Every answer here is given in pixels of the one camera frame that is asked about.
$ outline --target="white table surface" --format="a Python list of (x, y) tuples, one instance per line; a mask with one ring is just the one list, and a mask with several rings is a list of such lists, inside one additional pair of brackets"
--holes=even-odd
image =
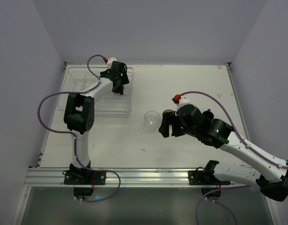
[[(209, 160), (234, 165), (246, 165), (238, 158), (213, 147), (205, 146), (196, 138), (184, 135), (163, 138), (155, 130), (147, 132), (144, 114), (175, 109), (174, 95), (199, 90), (216, 97), (230, 113), (239, 132), (244, 129), (235, 95), (225, 66), (209, 65), (128, 65), (134, 69), (131, 114), (122, 122), (95, 120), (89, 134), (89, 157), (96, 168), (194, 168), (205, 166)], [(205, 96), (187, 97), (202, 112), (211, 109), (215, 118), (227, 122), (224, 112)], [(63, 111), (55, 110), (51, 128), (67, 130)], [(70, 135), (50, 132), (41, 167), (69, 167), (72, 159)]]

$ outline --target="clear plastic tray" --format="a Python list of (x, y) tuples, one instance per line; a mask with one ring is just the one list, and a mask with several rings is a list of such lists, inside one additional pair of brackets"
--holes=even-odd
[[(106, 70), (106, 67), (91, 67), (96, 74)], [(128, 118), (131, 111), (131, 90), (133, 83), (133, 68), (127, 71), (129, 84), (124, 86), (124, 94), (110, 92), (95, 104), (96, 118)], [(65, 73), (62, 91), (83, 91), (96, 83), (98, 80), (87, 67), (69, 67)], [(64, 111), (68, 95), (61, 95), (58, 100), (57, 110)]]

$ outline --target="robotic arm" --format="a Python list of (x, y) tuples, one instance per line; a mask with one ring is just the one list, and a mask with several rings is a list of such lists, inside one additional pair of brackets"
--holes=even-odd
[[(81, 93), (71, 93), (68, 95), (67, 105), (64, 113), (64, 122), (67, 128), (75, 134), (72, 135), (73, 159), (69, 170), (65, 171), (64, 184), (68, 185), (103, 185), (105, 172), (93, 172), (82, 168), (82, 165), (91, 167), (88, 154), (89, 131), (94, 124), (94, 105), (104, 95), (111, 91), (123, 95), (124, 85), (129, 83), (127, 76), (127, 66), (117, 62), (115, 58), (110, 58), (107, 63), (107, 70), (100, 73), (100, 84), (91, 86), (88, 91)], [(85, 193), (86, 188), (75, 188), (74, 195), (91, 195), (93, 190)]]
[[(163, 112), (162, 124), (159, 132), (163, 137), (169, 137), (169, 125), (172, 125), (172, 136), (190, 135), (196, 137), (201, 143), (226, 151), (252, 168), (228, 165), (211, 160), (196, 180), (206, 183), (219, 183), (220, 181), (233, 181), (259, 187), (261, 192), (269, 198), (284, 201), (288, 196), (288, 161), (279, 159), (265, 152), (253, 143), (245, 140), (244, 145), (237, 137), (232, 126), (226, 122), (215, 119), (213, 113), (207, 110), (203, 113), (192, 105), (185, 97), (175, 96), (173, 102), (177, 105), (175, 111)], [(253, 147), (258, 153), (278, 164), (276, 167), (267, 162), (250, 149)]]

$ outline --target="glass panel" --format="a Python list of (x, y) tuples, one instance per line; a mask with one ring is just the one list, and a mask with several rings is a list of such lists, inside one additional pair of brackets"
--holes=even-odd
[[(92, 198), (105, 197), (112, 191), (95, 187)], [(193, 225), (201, 196), (196, 188), (122, 188), (109, 200), (87, 203), (74, 200), (72, 188), (34, 187), (22, 224)], [(228, 190), (222, 192), (219, 201), (235, 213), (239, 224), (273, 224), (265, 197), (255, 189)], [(199, 222), (235, 224), (225, 208), (210, 201), (202, 202)]]

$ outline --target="white wall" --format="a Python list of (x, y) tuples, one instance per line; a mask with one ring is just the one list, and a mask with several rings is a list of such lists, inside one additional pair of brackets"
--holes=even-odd
[[(288, 0), (268, 0), (232, 63), (251, 139), (288, 159)], [(288, 225), (288, 198), (278, 203)]]
[(265, 0), (33, 0), (62, 58), (231, 62)]
[[(41, 98), (60, 87), (63, 63), (31, 0), (0, 0), (0, 224), (14, 216), (45, 131)], [(54, 100), (43, 108), (50, 120)]]

